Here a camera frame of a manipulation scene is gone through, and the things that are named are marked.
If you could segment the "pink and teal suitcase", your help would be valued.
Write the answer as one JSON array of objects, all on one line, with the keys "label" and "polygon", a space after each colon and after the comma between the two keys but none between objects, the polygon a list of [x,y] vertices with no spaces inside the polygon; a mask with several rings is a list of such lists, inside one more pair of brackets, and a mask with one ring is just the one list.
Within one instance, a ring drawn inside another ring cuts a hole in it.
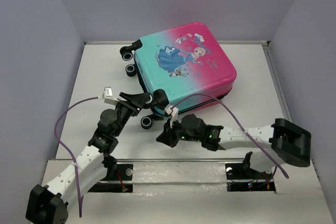
[{"label": "pink and teal suitcase", "polygon": [[144,92],[162,89],[169,104],[185,113],[222,99],[237,77],[209,28],[193,22],[140,37],[120,49],[125,71],[137,76]]}]

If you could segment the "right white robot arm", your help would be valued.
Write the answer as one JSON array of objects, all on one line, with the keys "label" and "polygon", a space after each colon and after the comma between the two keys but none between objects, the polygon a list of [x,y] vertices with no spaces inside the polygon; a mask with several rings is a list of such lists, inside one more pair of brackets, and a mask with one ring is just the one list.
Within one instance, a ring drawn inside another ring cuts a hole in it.
[{"label": "right white robot arm", "polygon": [[175,147],[179,141],[198,142],[213,152],[252,148],[241,166],[248,178],[282,164],[308,167],[311,161],[311,133],[282,118],[270,125],[243,130],[206,124],[189,114],[181,121],[168,119],[156,141],[169,147]]}]

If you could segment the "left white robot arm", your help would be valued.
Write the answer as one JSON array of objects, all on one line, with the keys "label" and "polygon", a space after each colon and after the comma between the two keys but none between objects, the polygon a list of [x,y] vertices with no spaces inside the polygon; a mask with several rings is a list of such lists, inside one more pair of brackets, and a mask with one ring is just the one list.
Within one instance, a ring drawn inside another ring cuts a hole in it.
[{"label": "left white robot arm", "polygon": [[70,154],[71,164],[45,185],[36,185],[31,190],[26,210],[26,219],[31,223],[65,223],[75,204],[82,216],[84,195],[99,180],[111,179],[116,174],[117,160],[111,153],[118,144],[117,137],[127,121],[153,100],[147,92],[120,93],[116,99],[109,88],[101,99],[114,108],[101,112],[97,129],[83,151],[75,157],[69,147],[60,142]]}]

